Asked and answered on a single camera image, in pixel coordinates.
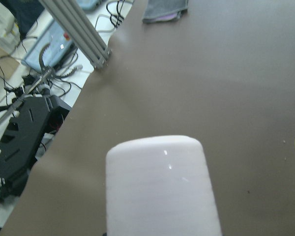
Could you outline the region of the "pink cup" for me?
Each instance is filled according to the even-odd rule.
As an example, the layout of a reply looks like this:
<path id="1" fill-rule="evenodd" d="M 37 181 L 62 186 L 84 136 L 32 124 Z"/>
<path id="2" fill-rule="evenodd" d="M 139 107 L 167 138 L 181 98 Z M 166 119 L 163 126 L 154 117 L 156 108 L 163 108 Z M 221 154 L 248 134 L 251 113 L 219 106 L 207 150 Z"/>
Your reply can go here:
<path id="1" fill-rule="evenodd" d="M 109 236 L 220 236 L 202 144 L 182 135 L 127 141 L 106 155 Z"/>

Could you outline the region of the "purple folded cloth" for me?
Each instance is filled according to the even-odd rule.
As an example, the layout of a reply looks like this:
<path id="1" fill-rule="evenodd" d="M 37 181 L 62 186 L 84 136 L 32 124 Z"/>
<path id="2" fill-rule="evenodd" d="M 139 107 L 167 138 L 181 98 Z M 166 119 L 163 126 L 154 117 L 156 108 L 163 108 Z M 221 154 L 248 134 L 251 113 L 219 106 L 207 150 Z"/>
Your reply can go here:
<path id="1" fill-rule="evenodd" d="M 175 19 L 177 17 L 177 13 L 172 13 L 172 14 L 169 14 L 169 15 L 164 15 L 164 16 L 161 16 L 161 17 L 158 17 L 156 20 L 157 21 L 171 21 L 173 19 Z"/>

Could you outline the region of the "grey folded cloth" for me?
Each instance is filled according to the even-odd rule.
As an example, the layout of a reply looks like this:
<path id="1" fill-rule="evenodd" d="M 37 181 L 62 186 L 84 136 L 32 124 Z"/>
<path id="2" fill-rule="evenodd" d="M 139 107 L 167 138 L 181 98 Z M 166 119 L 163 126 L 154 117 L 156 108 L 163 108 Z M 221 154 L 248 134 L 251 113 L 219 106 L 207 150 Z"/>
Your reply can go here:
<path id="1" fill-rule="evenodd" d="M 158 23 L 158 17 L 177 13 L 177 17 L 171 21 L 179 20 L 183 12 L 188 9 L 188 0 L 148 0 L 142 22 L 144 24 Z"/>

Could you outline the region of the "teach pendant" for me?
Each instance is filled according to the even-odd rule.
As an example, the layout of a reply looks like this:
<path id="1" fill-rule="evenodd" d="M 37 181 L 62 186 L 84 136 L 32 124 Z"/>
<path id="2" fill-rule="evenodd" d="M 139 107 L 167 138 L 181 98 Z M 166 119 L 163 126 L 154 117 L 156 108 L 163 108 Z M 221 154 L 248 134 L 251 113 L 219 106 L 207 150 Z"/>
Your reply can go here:
<path id="1" fill-rule="evenodd" d="M 44 65 L 55 66 L 69 52 L 72 44 L 72 39 L 65 33 L 58 22 L 52 20 L 38 37 L 33 47 L 27 52 L 21 64 L 40 72 L 39 54 L 41 51 L 43 51 Z"/>

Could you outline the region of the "black perforated bracket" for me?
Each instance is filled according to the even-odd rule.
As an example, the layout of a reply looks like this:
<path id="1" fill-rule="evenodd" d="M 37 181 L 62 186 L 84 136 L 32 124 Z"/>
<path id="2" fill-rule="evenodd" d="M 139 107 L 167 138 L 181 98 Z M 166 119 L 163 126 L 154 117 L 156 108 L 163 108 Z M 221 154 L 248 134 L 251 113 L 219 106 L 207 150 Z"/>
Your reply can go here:
<path id="1" fill-rule="evenodd" d="M 0 197 L 20 196 L 44 134 L 58 131 L 71 107 L 59 97 L 28 97 L 0 140 Z"/>

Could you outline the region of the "aluminium frame post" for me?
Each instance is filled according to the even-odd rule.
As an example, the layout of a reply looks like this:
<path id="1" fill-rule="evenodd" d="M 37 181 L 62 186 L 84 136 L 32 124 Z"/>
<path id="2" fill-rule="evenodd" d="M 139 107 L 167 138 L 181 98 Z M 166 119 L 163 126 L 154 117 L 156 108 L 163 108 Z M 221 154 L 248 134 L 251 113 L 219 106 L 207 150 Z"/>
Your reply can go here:
<path id="1" fill-rule="evenodd" d="M 68 33 L 95 69 L 101 69 L 110 57 L 111 49 L 95 30 L 75 0 L 41 0 L 40 3 Z"/>

